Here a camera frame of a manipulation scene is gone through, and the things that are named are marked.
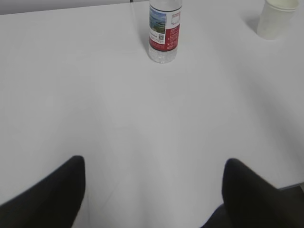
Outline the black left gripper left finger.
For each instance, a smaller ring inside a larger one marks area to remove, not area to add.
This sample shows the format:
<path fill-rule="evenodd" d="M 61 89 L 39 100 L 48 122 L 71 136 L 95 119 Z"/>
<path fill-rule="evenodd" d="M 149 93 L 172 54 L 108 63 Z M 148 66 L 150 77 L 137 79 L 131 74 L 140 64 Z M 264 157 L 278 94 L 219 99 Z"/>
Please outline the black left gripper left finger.
<path fill-rule="evenodd" d="M 70 228 L 85 195 L 85 160 L 73 156 L 0 206 L 2 228 Z"/>

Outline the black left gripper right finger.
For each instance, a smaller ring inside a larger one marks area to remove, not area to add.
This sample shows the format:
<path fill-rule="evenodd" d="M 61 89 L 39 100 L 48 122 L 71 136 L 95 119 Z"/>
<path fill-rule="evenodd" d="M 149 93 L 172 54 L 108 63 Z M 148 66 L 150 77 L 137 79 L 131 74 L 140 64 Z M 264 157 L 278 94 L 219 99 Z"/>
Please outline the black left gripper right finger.
<path fill-rule="evenodd" d="M 302 228 L 304 190 L 300 184 L 277 189 L 240 160 L 226 161 L 223 204 L 205 228 Z"/>

